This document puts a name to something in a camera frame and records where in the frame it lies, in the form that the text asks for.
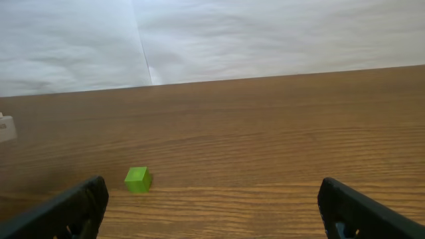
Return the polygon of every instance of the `wood grain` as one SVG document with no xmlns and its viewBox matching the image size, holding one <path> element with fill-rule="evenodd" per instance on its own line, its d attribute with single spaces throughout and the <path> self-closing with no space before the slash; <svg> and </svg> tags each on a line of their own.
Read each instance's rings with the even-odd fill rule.
<svg viewBox="0 0 425 239">
<path fill-rule="evenodd" d="M 99 238 L 325 238 L 335 177 L 425 224 L 425 66 L 1 98 L 0 219 L 102 175 Z M 151 192 L 132 195 L 130 167 Z"/>
</svg>

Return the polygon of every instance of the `cube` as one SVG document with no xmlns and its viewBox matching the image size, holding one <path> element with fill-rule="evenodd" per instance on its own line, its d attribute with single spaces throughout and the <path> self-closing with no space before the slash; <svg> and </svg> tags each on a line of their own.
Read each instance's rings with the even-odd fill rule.
<svg viewBox="0 0 425 239">
<path fill-rule="evenodd" d="M 132 193 L 147 193 L 151 186 L 152 176 L 147 167 L 132 167 L 124 180 L 128 191 Z"/>
</svg>

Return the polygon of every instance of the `wooden table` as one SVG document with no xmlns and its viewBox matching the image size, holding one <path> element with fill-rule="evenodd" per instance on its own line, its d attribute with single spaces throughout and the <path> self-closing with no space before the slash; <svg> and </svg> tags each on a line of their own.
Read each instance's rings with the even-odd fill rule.
<svg viewBox="0 0 425 239">
<path fill-rule="evenodd" d="M 335 177 L 425 223 L 425 66 L 1 98 L 0 219 L 92 175 L 99 238 L 325 238 Z M 151 191 L 132 195 L 130 167 Z"/>
</svg>

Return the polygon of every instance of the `green cube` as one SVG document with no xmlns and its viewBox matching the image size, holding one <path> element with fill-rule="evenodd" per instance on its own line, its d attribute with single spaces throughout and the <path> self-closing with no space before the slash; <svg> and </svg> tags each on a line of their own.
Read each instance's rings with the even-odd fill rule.
<svg viewBox="0 0 425 239">
<path fill-rule="evenodd" d="M 128 191 L 132 193 L 147 193 L 151 186 L 152 176 L 149 174 L 147 167 L 130 168 L 124 182 Z"/>
</svg>

